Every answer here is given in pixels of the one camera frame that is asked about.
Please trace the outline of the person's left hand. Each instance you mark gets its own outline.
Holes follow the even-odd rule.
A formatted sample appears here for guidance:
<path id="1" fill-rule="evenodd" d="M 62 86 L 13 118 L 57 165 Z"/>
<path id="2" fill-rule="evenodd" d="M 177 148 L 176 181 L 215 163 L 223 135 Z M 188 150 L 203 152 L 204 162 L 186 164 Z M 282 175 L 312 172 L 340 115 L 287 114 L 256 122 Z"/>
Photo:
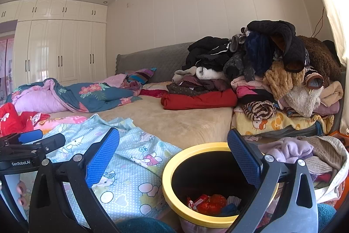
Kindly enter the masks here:
<path id="1" fill-rule="evenodd" d="M 26 200 L 26 194 L 27 194 L 27 187 L 23 181 L 19 181 L 16 186 L 16 190 L 19 194 L 19 198 L 17 199 L 17 202 L 19 206 L 22 206 L 25 208 L 28 206 L 28 201 Z"/>

